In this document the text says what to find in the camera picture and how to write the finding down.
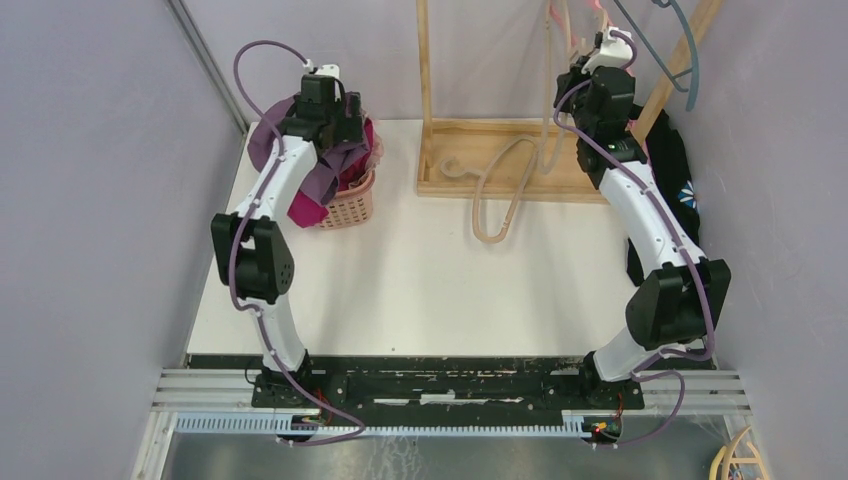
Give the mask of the magenta skirt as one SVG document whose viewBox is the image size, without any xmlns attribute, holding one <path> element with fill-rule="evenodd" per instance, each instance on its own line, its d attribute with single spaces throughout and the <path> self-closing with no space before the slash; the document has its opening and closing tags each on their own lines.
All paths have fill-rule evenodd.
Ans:
<svg viewBox="0 0 848 480">
<path fill-rule="evenodd" d="M 341 144 L 320 156 L 288 210 L 289 218 L 301 228 L 317 226 L 327 215 L 328 204 L 339 192 L 356 186 L 369 171 L 374 123 L 367 117 L 363 142 Z"/>
</svg>

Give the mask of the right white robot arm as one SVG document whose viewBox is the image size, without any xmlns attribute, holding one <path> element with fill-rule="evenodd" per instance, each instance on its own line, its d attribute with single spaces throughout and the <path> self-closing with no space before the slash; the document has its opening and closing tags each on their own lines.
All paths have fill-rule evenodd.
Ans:
<svg viewBox="0 0 848 480">
<path fill-rule="evenodd" d="M 577 137 L 580 169 L 623 222 L 643 273 L 623 329 L 584 360 L 580 400 L 602 408 L 617 382 L 661 358 L 711 358 L 731 272 L 710 260 L 675 218 L 639 142 L 629 132 L 635 79 L 625 63 L 583 56 L 557 79 L 553 120 Z"/>
</svg>

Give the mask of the purple pleated skirt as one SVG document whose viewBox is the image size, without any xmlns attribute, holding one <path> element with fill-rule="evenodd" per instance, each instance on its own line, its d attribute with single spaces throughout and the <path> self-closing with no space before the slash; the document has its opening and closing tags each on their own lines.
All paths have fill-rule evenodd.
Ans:
<svg viewBox="0 0 848 480">
<path fill-rule="evenodd" d="M 272 105 L 251 135 L 247 151 L 259 178 L 247 199 L 269 200 L 299 182 L 298 192 L 321 207 L 330 203 L 342 185 L 342 173 L 370 153 L 370 142 L 342 141 L 324 151 L 298 136 L 285 136 L 281 122 L 295 106 L 290 96 Z"/>
</svg>

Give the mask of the beige wooden hanger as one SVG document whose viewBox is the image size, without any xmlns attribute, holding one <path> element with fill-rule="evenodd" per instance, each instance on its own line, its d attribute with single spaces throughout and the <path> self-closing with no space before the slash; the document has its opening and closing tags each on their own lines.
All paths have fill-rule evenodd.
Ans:
<svg viewBox="0 0 848 480">
<path fill-rule="evenodd" d="M 579 55 L 580 41 L 574 35 L 570 6 L 566 0 L 549 1 L 546 18 L 544 21 L 545 27 L 545 106 L 548 106 L 553 101 L 555 88 L 553 85 L 553 66 L 554 66 L 554 40 L 553 40 L 553 25 L 556 24 L 562 33 L 564 54 L 563 59 L 568 65 L 574 58 Z M 551 116 L 545 114 L 542 120 L 541 142 L 538 149 L 537 171 L 546 176 L 552 172 L 561 155 L 561 150 L 565 140 L 565 131 L 558 130 L 556 140 L 554 141 L 553 151 L 547 154 L 547 145 L 550 140 Z"/>
<path fill-rule="evenodd" d="M 449 179 L 474 178 L 475 182 L 471 200 L 471 227 L 472 233 L 478 241 L 484 244 L 494 245 L 506 239 L 527 184 L 537 169 L 540 142 L 540 139 L 531 135 L 517 135 L 506 141 L 482 168 L 463 166 L 456 156 L 448 156 L 438 162 L 438 171 Z M 512 187 L 502 187 L 499 191 L 490 190 L 487 187 L 490 177 L 520 144 L 529 145 L 529 156 L 517 184 Z M 495 234 L 490 234 L 485 228 L 482 218 L 483 202 L 485 200 L 503 200 L 505 198 L 509 199 L 509 205 L 500 221 L 499 230 Z"/>
</svg>

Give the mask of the pink plastic hanger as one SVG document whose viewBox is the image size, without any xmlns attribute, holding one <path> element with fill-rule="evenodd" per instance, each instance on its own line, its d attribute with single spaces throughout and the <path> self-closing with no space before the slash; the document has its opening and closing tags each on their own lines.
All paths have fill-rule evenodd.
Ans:
<svg viewBox="0 0 848 480">
<path fill-rule="evenodd" d="M 558 3 L 563 15 L 564 26 L 573 48 L 591 47 L 596 33 L 608 24 L 608 13 L 600 1 L 566 0 Z"/>
</svg>

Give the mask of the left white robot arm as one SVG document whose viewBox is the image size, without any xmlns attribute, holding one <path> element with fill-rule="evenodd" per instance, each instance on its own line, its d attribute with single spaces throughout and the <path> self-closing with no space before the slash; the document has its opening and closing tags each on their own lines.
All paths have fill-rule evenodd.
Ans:
<svg viewBox="0 0 848 480">
<path fill-rule="evenodd" d="M 291 406 L 307 404 L 314 379 L 299 370 L 307 349 L 296 329 L 289 291 L 295 261 L 280 221 L 288 216 L 308 175 L 329 152 L 362 142 L 358 98 L 349 99 L 333 66 L 307 73 L 255 184 L 230 214 L 211 221 L 217 271 L 236 310 L 255 322 L 263 363 L 280 373 L 276 392 Z"/>
</svg>

